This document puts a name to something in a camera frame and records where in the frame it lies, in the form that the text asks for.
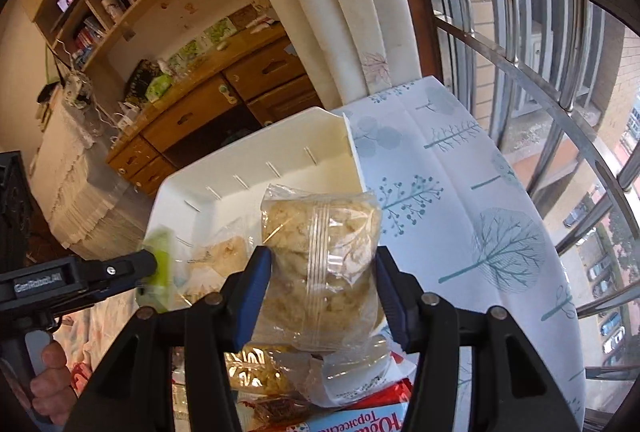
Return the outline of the person's left hand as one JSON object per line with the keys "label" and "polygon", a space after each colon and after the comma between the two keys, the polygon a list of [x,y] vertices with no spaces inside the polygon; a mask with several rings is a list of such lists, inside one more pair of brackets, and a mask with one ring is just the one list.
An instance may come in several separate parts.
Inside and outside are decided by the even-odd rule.
{"label": "person's left hand", "polygon": [[52,341],[42,351],[46,369],[30,382],[32,408],[57,426],[64,426],[75,406],[77,395],[72,388],[72,376],[66,366],[62,346]]}

